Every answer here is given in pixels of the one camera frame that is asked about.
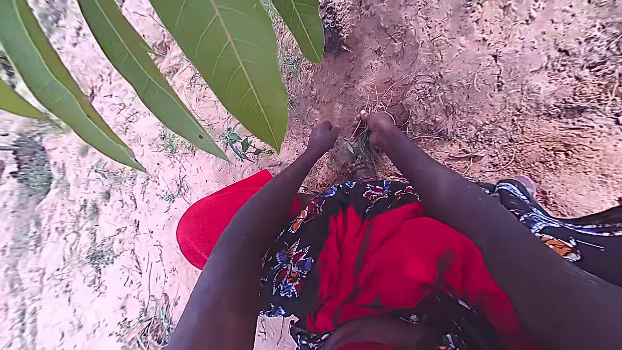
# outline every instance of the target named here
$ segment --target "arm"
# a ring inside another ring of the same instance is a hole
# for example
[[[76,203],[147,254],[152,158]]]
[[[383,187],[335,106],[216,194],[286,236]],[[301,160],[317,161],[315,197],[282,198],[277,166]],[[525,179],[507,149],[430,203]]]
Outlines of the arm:
[[[315,162],[334,144],[339,127],[314,128],[307,150],[270,180],[233,217],[205,264],[173,333],[171,349],[252,349],[257,325],[261,259]]]
[[[617,348],[622,288],[560,258],[495,198],[411,144],[384,114],[368,117],[381,147],[439,221],[467,236],[523,325],[551,349]]]

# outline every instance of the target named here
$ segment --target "red fabric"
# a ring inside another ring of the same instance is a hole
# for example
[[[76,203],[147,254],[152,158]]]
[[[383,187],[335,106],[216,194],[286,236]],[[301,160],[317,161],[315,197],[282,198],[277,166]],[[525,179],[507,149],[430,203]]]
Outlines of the red fabric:
[[[188,261],[196,268],[205,266],[211,250],[238,210],[272,179],[268,170],[229,185],[192,204],[177,225],[177,243]],[[300,200],[295,198],[290,216],[300,212]]]
[[[422,217],[422,211],[415,202],[371,220],[361,220],[354,207],[330,218],[316,262],[317,308],[307,316],[307,329],[332,331],[355,318],[412,308],[434,290],[444,290],[477,306],[514,349],[524,348],[518,317],[480,251],[456,230]]]

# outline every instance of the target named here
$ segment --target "hand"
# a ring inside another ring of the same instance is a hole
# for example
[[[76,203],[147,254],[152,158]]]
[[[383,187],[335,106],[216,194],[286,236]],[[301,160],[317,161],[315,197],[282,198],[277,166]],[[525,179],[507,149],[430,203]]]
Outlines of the hand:
[[[392,132],[402,134],[401,131],[395,126],[393,117],[385,112],[376,112],[364,114],[361,116],[362,125],[366,125],[370,130],[369,144],[375,147],[383,148],[384,140],[387,139],[387,135]]]
[[[318,157],[323,156],[324,153],[334,147],[340,130],[339,126],[333,126],[328,120],[314,126],[309,136],[307,151]]]

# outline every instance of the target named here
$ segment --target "leaf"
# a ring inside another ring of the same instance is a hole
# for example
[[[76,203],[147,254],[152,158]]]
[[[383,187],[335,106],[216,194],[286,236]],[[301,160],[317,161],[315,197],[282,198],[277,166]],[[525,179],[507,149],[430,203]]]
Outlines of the leaf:
[[[232,139],[232,140],[236,140],[236,141],[242,141],[242,138],[241,138],[241,137],[239,137],[239,135],[238,135],[238,134],[236,134],[236,133],[232,133],[232,134],[230,134],[230,135],[229,135],[229,138],[230,138],[230,139]]]
[[[28,4],[23,0],[0,0],[0,8],[0,43],[39,102],[86,143],[120,163],[145,171],[132,150],[86,99]]]
[[[34,108],[28,101],[21,97],[13,88],[0,80],[0,110],[5,110],[15,115],[26,116],[49,122],[45,114]]]
[[[181,99],[148,54],[149,46],[123,16],[114,0],[78,0],[86,23],[110,63],[134,87],[153,114],[174,133],[207,153],[229,160]]]
[[[324,25],[318,0],[272,0],[305,57],[316,64],[324,55]]]
[[[287,91],[276,36],[258,0],[150,0],[225,108],[276,150],[287,127]]]
[[[235,154],[238,155],[238,157],[240,157],[242,159],[242,161],[244,161],[244,159],[250,160],[250,159],[248,159],[248,156],[246,154],[244,154],[244,153],[239,151],[239,148],[238,148],[237,145],[232,145],[231,149],[235,152]]]
[[[242,152],[248,151],[248,146],[250,146],[248,143],[248,138],[245,138],[244,141],[242,141]]]

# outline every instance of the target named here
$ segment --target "dirt ground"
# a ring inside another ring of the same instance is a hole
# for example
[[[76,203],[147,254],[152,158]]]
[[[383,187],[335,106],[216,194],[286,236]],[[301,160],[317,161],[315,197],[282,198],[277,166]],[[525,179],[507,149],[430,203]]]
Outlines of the dirt ground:
[[[279,34],[291,107],[281,154],[251,163],[228,150],[231,164],[163,128],[106,61],[74,1],[31,4],[148,174],[66,129],[0,114],[2,349],[161,348],[199,274],[175,239],[184,210],[260,169],[282,170],[319,120],[342,126],[342,139],[303,191],[346,176],[356,116],[386,110],[415,144],[474,181],[529,175],[554,215],[622,201],[615,1],[322,0],[321,65],[305,63]],[[203,125],[215,137],[233,126],[149,1],[127,0],[123,12]],[[386,159],[379,170],[400,177]],[[291,349],[287,321],[259,318],[256,348]]]

